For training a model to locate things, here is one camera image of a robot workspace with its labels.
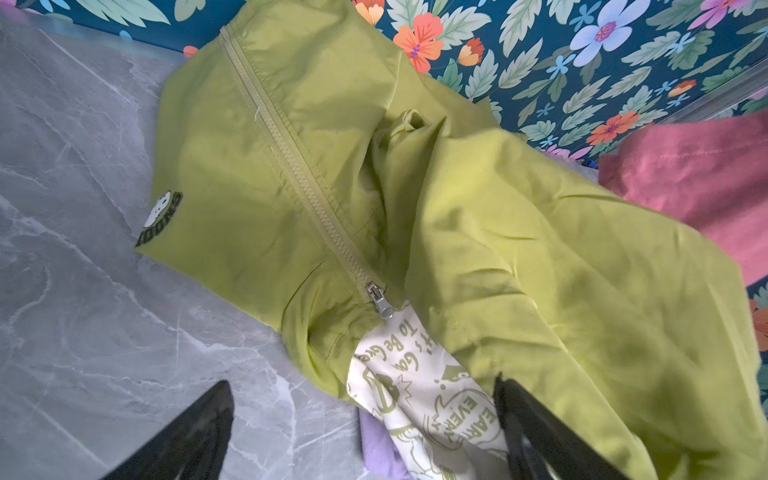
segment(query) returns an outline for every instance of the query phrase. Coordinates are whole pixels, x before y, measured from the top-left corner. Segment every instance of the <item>purple fabric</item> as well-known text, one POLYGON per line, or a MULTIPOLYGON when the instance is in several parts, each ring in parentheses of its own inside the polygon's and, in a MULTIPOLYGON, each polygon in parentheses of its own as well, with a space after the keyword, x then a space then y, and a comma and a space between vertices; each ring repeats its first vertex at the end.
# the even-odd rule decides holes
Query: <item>purple fabric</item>
POLYGON ((362 460, 369 472, 390 480, 413 480, 383 423, 360 409, 362 460))

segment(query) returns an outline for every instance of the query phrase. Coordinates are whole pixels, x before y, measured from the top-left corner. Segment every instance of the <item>lime green hooded jacket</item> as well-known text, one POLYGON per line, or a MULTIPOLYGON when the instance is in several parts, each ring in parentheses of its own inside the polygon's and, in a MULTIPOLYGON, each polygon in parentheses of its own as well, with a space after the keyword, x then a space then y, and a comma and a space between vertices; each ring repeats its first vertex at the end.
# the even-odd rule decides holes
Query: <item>lime green hooded jacket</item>
POLYGON ((765 478, 737 265, 418 74, 351 2, 248 2, 168 81, 156 162, 137 249, 330 395, 408 300, 486 392, 518 380, 631 478, 765 478))

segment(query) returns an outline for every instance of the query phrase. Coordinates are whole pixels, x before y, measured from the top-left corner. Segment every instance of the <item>pink garment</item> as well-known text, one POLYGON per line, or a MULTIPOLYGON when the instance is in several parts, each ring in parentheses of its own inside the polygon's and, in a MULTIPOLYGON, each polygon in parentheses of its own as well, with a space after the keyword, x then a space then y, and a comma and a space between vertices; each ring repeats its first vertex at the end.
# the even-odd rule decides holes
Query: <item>pink garment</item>
POLYGON ((642 128, 601 157, 600 185, 699 230, 746 285, 768 274, 768 111, 642 128))

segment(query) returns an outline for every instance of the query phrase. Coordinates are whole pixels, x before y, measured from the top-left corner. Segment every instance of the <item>zipper pull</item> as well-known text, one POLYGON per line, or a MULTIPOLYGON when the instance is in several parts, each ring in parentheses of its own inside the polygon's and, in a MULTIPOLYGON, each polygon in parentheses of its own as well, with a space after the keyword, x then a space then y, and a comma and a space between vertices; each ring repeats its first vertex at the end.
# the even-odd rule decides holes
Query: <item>zipper pull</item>
POLYGON ((380 289, 375 283, 368 285, 368 295, 379 310, 379 315, 382 319, 389 320, 395 316, 395 307, 387 301, 384 296, 384 290, 380 289))

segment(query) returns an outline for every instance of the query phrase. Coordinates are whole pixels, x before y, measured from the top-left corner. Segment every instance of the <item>zipper teeth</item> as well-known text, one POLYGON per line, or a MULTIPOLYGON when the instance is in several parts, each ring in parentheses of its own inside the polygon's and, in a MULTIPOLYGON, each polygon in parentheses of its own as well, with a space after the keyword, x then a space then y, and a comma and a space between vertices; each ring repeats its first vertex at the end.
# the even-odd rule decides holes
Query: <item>zipper teeth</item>
POLYGON ((315 210, 315 214, 318 216, 320 223, 323 224, 323 227, 328 233, 328 236, 333 242, 333 245, 336 247, 336 251, 343 258, 347 269, 351 271, 351 273, 362 285, 362 287, 367 288, 368 285, 373 283, 371 277, 362 267, 359 259, 357 258, 357 255, 352 251, 352 249, 349 248, 347 242, 344 241, 344 239, 339 235, 336 226, 334 226, 333 222, 331 221, 330 215, 328 212, 326 212, 325 208, 323 208, 323 205, 318 199, 311 183, 307 180, 306 175, 298 165, 298 160, 293 156, 293 153, 290 151, 288 145, 283 139, 283 135, 280 134, 280 130, 277 128, 275 121, 272 119, 269 111, 267 111, 264 107, 264 102, 261 99, 259 92, 256 90, 256 86, 253 84, 253 81, 247 74, 243 63, 240 61, 240 57, 237 56, 237 53, 234 50, 232 45, 233 41, 229 35, 229 32, 226 30, 226 27, 223 27, 220 32, 221 37, 224 40, 223 44, 225 50, 227 51, 227 56, 230 58, 230 61, 235 67, 235 70, 237 70, 237 74, 240 76, 240 80, 245 85, 251 101, 256 105, 257 115, 260 116, 264 121, 264 124, 270 131, 270 135, 272 135, 273 140, 275 140, 275 143, 277 143, 277 147, 280 149, 280 153, 283 155, 283 158, 286 160, 286 163, 290 167, 290 173, 293 175, 293 178, 301 187, 301 190, 306 196, 306 199, 310 202, 312 208, 315 210))

